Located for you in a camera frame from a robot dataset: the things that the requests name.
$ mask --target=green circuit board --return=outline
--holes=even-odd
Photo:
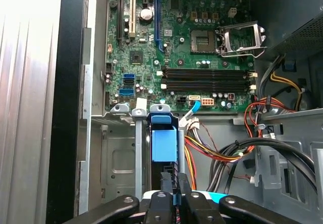
[[[136,0],[135,8],[135,36],[130,38],[124,33],[124,19],[131,14],[130,0],[123,0],[122,5],[122,39],[118,38],[118,0],[110,1],[107,28],[107,53],[106,72],[109,73],[105,83],[105,109],[111,109],[118,102],[128,102],[130,108],[135,108],[136,98],[146,98],[149,105],[165,102],[173,111],[187,111],[191,102],[178,104],[179,97],[197,95],[200,98],[212,98],[213,93],[229,92],[192,92],[180,91],[169,92],[161,89],[161,76],[157,72],[163,66],[171,69],[220,69],[220,70],[253,70],[253,58],[228,58],[212,52],[213,48],[206,53],[192,53],[192,35],[201,31],[216,31],[219,26],[234,25],[250,21],[249,0],[160,0],[160,43],[164,52],[155,42],[155,14],[154,0],[143,5],[143,0]],[[230,18],[228,11],[236,8],[237,14]],[[143,9],[150,9],[154,14],[151,21],[142,21],[140,18]],[[231,39],[234,48],[251,45],[253,32],[241,30]],[[131,87],[133,95],[121,95],[120,89],[124,88],[124,74],[135,76]],[[248,92],[235,93],[230,99],[230,109],[221,107],[223,98],[213,98],[214,104],[203,106],[201,110],[211,112],[244,111],[250,103]]]

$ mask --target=ram slot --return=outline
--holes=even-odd
[[[117,40],[119,45],[122,42],[122,33],[123,33],[123,8],[124,8],[124,0],[118,0],[118,8],[117,8]]]
[[[205,82],[205,81],[167,81],[167,91],[202,91],[202,92],[245,92],[248,83],[238,82]]]
[[[162,42],[160,39],[160,0],[154,0],[154,6],[155,6],[155,18],[154,18],[154,39],[155,39],[155,43],[157,45],[157,48],[160,51],[164,51],[163,47],[162,47]]]
[[[164,75],[168,79],[192,80],[244,80],[247,78],[247,73],[242,70],[167,69]]]
[[[136,0],[130,0],[129,37],[136,37]]]

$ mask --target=blue sata port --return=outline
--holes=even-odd
[[[124,74],[123,79],[135,79],[135,75],[134,74]]]
[[[131,96],[134,94],[135,94],[135,91],[133,89],[119,89],[120,96]]]

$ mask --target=gray metal frame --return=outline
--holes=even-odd
[[[45,223],[61,0],[0,0],[0,223]]]

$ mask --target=white pci slot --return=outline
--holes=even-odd
[[[129,37],[136,37],[136,0],[130,0]]]

